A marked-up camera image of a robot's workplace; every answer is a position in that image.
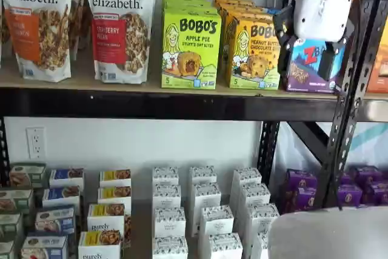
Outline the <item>white perforated gripper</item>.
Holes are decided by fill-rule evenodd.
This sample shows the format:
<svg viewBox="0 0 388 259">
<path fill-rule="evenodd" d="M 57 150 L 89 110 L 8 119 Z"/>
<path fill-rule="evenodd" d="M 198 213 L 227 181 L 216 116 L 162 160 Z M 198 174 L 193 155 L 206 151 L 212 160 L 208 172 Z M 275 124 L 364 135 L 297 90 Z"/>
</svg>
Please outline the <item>white perforated gripper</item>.
<svg viewBox="0 0 388 259">
<path fill-rule="evenodd" d="M 352 0 L 289 0 L 289 4 L 273 15 L 273 25 L 280 44 L 278 68 L 287 69 L 299 39 L 325 41 L 318 75 L 328 81 L 333 62 L 345 48 L 355 26 L 348 19 Z"/>
</svg>

